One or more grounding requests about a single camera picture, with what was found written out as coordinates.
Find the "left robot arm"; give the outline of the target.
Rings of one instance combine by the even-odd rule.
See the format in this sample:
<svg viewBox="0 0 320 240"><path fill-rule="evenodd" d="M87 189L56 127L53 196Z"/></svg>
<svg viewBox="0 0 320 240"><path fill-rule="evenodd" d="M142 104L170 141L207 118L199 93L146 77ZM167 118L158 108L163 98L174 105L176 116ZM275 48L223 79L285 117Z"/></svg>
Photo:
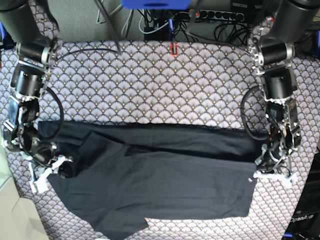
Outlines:
<svg viewBox="0 0 320 240"><path fill-rule="evenodd" d="M318 0L264 0L252 24L257 27L270 21L269 31L248 40L253 69L260 83L242 98L240 115L245 131L255 140L263 141L261 155L255 159L255 179L280 181L291 189L298 181L292 170L291 155L298 151L302 130L294 92L298 88L293 70L295 43L304 34L320 8ZM267 137L254 135L245 116L245 102L251 93L261 91L265 117L269 123Z"/></svg>

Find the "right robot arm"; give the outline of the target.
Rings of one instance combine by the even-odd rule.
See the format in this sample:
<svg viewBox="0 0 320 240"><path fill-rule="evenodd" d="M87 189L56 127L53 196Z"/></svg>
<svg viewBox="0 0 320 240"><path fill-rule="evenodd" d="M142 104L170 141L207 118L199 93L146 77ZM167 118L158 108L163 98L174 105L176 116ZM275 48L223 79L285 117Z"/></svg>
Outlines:
<svg viewBox="0 0 320 240"><path fill-rule="evenodd" d="M62 175L71 157L56 153L54 139L64 124L64 110L58 96L45 86L51 76L53 60L59 49L58 39L40 33L31 7L26 0L2 0L0 22L16 43L17 65L10 79L7 118L3 123L2 145L10 152L20 152L28 161L29 182L33 193L42 194L49 187L51 174ZM59 122L50 136L41 135L34 127L39 117L39 99L48 92L58 104Z"/></svg>

